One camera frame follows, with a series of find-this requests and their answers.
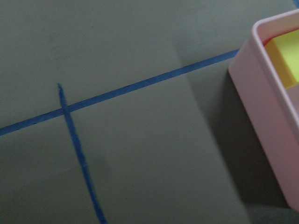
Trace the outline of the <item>yellow foam block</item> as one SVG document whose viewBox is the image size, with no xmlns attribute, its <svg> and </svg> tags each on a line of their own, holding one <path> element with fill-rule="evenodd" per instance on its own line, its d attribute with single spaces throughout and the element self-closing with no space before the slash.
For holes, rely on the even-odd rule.
<svg viewBox="0 0 299 224">
<path fill-rule="evenodd" d="M 286 89 L 299 84 L 299 31 L 272 38 L 265 50 Z"/>
</svg>

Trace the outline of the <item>pink plastic bin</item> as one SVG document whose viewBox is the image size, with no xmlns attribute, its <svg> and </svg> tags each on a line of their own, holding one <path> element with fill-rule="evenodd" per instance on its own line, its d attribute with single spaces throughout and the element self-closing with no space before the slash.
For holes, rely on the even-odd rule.
<svg viewBox="0 0 299 224">
<path fill-rule="evenodd" d="M 299 209 L 299 92 L 287 91 L 264 48 L 299 27 L 297 9 L 256 22 L 228 71 L 285 200 Z"/>
</svg>

